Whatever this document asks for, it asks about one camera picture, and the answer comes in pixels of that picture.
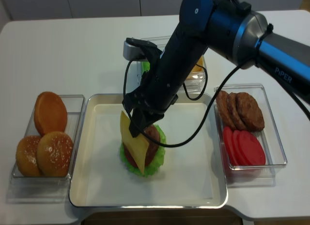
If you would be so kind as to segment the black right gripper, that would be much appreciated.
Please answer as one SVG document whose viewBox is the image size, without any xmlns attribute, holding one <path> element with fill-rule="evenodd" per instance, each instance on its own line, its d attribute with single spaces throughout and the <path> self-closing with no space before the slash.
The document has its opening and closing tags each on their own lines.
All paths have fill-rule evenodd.
<svg viewBox="0 0 310 225">
<path fill-rule="evenodd" d="M 140 86 L 126 93 L 123 106 L 132 113 L 129 131 L 133 137 L 164 118 L 175 101 L 176 94 L 189 75 L 189 48 L 166 47 L 144 49 L 150 70 L 144 74 Z"/>
</svg>

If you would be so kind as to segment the black blue robot arm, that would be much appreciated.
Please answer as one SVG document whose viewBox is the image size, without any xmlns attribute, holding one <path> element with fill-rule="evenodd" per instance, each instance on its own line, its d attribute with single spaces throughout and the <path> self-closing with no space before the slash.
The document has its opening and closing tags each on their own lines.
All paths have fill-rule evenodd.
<svg viewBox="0 0 310 225">
<path fill-rule="evenodd" d="M 125 93 L 133 137 L 162 119 L 199 58 L 211 49 L 247 69 L 257 66 L 304 101 L 310 100 L 310 48 L 273 32 L 266 18 L 239 0 L 183 0 L 179 23 L 164 49 L 127 38 L 123 56 L 148 61 L 140 85 Z"/>
</svg>

